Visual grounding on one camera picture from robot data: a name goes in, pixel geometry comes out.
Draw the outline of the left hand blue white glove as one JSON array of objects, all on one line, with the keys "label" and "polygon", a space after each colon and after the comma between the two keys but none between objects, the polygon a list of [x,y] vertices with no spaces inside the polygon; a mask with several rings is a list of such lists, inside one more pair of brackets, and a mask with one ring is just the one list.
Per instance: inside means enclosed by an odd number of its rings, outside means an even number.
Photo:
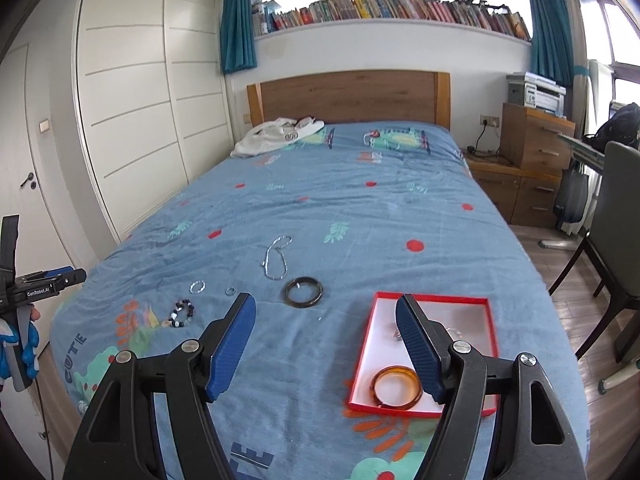
[{"label": "left hand blue white glove", "polygon": [[18,307],[14,322],[1,319],[1,381],[11,379],[16,392],[26,390],[39,373],[35,322],[39,311],[32,304]]}]

